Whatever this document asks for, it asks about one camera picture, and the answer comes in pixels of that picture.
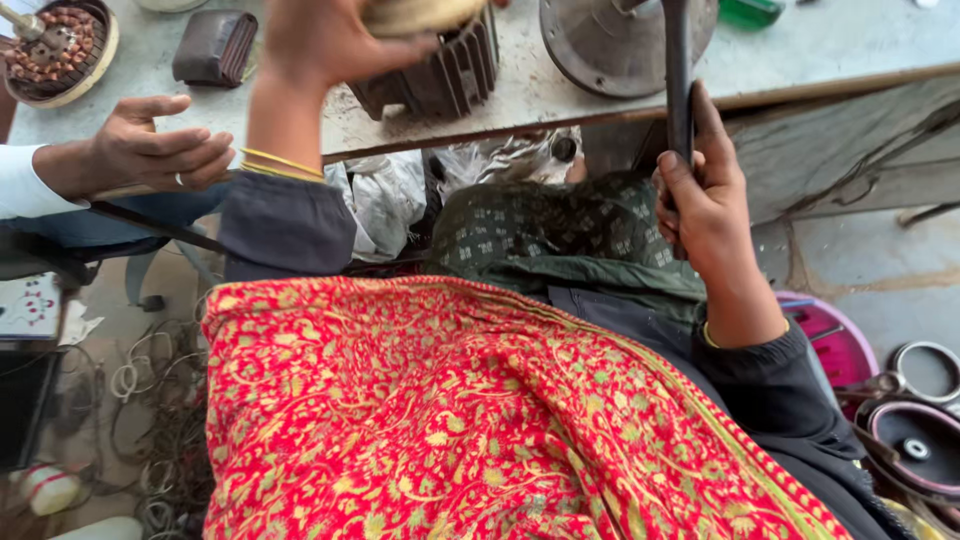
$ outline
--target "metal ring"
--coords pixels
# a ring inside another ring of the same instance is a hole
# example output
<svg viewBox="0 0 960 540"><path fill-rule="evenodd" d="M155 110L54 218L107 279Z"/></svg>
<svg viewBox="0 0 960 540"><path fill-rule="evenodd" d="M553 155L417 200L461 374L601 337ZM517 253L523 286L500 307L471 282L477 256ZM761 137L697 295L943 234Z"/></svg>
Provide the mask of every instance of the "metal ring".
<svg viewBox="0 0 960 540"><path fill-rule="evenodd" d="M952 390L950 390L950 392L947 393L946 396L927 395L921 392L920 390L918 390L910 381L910 379L908 379L906 376L903 375L903 359L906 357L906 353L913 349L920 349L920 348L932 349L933 351L940 353L941 356L949 360L948 362L944 362L944 365L946 365L948 369L953 371L953 375L955 377L954 380L957 381L957 386L954 387ZM918 398L931 402L933 404L944 404L947 402L951 402L955 400L958 396L960 396L960 358L958 358L957 355L953 353L953 351L944 347L943 345L940 345L939 343L934 343L932 341L913 341L911 343L907 343L906 345L900 347L900 350L897 351L897 354L894 356L894 362L895 362L895 368L897 372L900 373L900 375L902 376L903 387L906 389L906 391L910 392L914 396L917 396Z"/></svg>

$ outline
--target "white sleeve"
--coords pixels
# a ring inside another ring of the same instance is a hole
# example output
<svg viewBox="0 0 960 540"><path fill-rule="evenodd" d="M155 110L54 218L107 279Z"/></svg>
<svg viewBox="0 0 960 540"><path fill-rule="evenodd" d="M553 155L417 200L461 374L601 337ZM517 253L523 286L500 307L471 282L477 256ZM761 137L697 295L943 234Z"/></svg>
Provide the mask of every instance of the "white sleeve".
<svg viewBox="0 0 960 540"><path fill-rule="evenodd" d="M71 203L43 183L34 172L37 146L0 144L0 219L39 217L90 208L87 201Z"/></svg>

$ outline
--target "paisley pattern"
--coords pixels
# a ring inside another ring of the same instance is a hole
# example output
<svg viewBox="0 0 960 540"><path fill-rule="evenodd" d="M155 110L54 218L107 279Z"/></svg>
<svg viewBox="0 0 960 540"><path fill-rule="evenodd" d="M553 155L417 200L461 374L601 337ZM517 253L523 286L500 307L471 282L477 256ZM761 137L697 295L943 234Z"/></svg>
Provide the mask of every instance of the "paisley pattern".
<svg viewBox="0 0 960 540"><path fill-rule="evenodd" d="M649 349L453 278L209 297L220 538L850 538Z"/></svg>

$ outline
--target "chair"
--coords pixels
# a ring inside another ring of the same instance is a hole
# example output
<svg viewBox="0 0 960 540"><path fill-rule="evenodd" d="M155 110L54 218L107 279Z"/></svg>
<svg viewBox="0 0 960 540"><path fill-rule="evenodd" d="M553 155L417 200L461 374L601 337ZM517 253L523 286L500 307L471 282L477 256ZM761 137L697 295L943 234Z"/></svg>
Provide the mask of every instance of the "chair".
<svg viewBox="0 0 960 540"><path fill-rule="evenodd" d="M203 236L206 234L206 230L197 224L187 230ZM0 227L0 281L56 272L64 290L78 289L93 282L104 260L128 257L125 277L127 299L132 306L141 307L144 311L160 311L165 308L163 298L155 295L141 300L140 289L156 252L170 240L169 237L154 236L108 246L64 248L39 234ZM203 264L196 247L176 239L174 244L208 284L212 286L222 282ZM96 266L88 266L93 262L97 263Z"/></svg>

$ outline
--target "gold bangle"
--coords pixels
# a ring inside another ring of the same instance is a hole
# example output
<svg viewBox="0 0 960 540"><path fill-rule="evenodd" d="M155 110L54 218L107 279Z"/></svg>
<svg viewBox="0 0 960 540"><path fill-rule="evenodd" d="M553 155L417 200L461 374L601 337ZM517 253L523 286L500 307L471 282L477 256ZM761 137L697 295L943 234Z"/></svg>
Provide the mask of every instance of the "gold bangle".
<svg viewBox="0 0 960 540"><path fill-rule="evenodd" d="M315 168L313 168L313 167L308 167L308 166L306 166L306 165L301 165L301 164L299 164L299 163L297 163L297 162L295 162L295 161L285 160L284 158L279 158L279 157L277 157L277 156L274 156L273 154L267 154L266 152L260 152L259 150L253 150L252 148L241 148L240 151L241 151L241 152L244 152L244 153L246 153L246 154L251 154L251 155L253 155L253 156L258 156L258 157L263 158L263 159L265 159L265 160L271 160L271 161L276 161L277 163L283 163L284 165L286 165L286 166L288 166L288 167L293 167L293 168L295 168L295 169L299 169L299 170L301 170L301 171L303 171L303 172L305 172L305 173L311 174L311 175L316 176L316 177L320 177L320 178L323 178L323 177L324 177L324 171L318 171L317 169L315 169Z"/></svg>
<svg viewBox="0 0 960 540"><path fill-rule="evenodd" d="M272 175L272 176L279 176L279 177L285 177L285 178L292 178L292 179L295 179L295 180L303 180L304 182L319 182L320 184L324 184L324 183L326 182L326 179L325 179L323 176L321 176L321 177L318 178L318 177L315 177L315 176L306 176L306 175L297 174L297 173L292 173L292 172L288 172L288 171L281 171L281 170L278 170L278 169L274 169L273 167L268 167L268 166L266 166L266 165L261 165L261 164L259 164L259 163L250 163L249 161L244 161L244 162L240 163L240 169L241 169L241 170L245 170L245 171L254 172L254 173L260 173L260 174L266 174L266 175Z"/></svg>
<svg viewBox="0 0 960 540"><path fill-rule="evenodd" d="M714 349L721 349L721 347L713 341L713 338L710 337L709 326L710 321L706 321L706 323L704 323L704 341L706 341L707 344ZM783 333L790 331L790 321L788 321L786 317L783 317L783 326L785 328Z"/></svg>

